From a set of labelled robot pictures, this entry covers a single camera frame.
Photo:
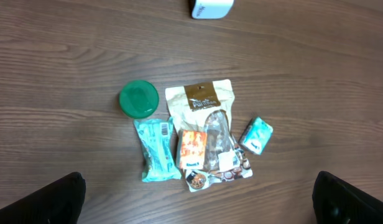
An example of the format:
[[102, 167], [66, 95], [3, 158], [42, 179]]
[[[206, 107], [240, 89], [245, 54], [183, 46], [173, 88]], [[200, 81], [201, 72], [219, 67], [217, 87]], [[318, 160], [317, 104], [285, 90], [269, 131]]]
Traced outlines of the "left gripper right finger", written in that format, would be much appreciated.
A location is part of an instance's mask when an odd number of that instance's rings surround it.
[[327, 171], [318, 173], [312, 200], [319, 224], [383, 223], [382, 201]]

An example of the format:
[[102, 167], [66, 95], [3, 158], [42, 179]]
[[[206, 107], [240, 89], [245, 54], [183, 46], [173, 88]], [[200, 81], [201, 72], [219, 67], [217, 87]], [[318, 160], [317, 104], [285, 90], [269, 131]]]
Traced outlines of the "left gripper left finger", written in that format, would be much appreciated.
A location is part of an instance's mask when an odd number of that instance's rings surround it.
[[76, 224], [85, 194], [85, 179], [72, 172], [0, 209], [0, 223]]

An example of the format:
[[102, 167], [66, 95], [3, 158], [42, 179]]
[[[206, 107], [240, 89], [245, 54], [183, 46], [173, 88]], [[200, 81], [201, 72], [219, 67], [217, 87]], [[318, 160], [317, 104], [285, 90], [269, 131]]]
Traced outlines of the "teal tissue pack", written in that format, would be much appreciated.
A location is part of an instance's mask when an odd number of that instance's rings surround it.
[[253, 118], [243, 132], [239, 145], [253, 154], [261, 155], [271, 138], [273, 130], [273, 127], [262, 118]]

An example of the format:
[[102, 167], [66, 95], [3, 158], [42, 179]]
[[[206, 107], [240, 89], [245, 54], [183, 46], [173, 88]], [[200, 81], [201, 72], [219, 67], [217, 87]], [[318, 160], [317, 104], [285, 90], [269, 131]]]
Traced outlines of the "teal snack packet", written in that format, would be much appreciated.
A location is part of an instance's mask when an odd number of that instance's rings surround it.
[[145, 159], [142, 181], [161, 182], [181, 179], [181, 172], [175, 165], [170, 147], [173, 118], [134, 120], [134, 126], [141, 141]]

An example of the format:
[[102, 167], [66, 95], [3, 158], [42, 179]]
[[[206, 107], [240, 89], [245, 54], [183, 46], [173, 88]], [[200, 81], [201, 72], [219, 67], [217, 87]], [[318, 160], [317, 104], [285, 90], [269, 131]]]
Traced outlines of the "green lid container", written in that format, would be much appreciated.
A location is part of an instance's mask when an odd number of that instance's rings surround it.
[[159, 105], [159, 94], [155, 86], [145, 80], [128, 82], [119, 92], [118, 102], [124, 114], [132, 119], [145, 119]]

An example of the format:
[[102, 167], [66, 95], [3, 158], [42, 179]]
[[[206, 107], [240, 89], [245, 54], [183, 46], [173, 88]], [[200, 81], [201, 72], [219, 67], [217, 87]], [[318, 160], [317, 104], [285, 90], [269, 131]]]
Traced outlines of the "beige snack pouch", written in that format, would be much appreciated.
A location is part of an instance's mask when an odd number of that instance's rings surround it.
[[167, 88], [165, 99], [178, 140], [181, 130], [207, 133], [203, 168], [179, 168], [191, 192], [252, 177], [249, 159], [231, 132], [235, 95], [230, 80]]

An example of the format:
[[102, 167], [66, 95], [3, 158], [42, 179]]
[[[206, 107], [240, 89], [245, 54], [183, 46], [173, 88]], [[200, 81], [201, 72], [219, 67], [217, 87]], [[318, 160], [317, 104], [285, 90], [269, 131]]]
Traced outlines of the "orange tissue pack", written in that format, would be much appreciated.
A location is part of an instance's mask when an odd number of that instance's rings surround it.
[[177, 167], [202, 169], [205, 163], [207, 133], [181, 130], [177, 149]]

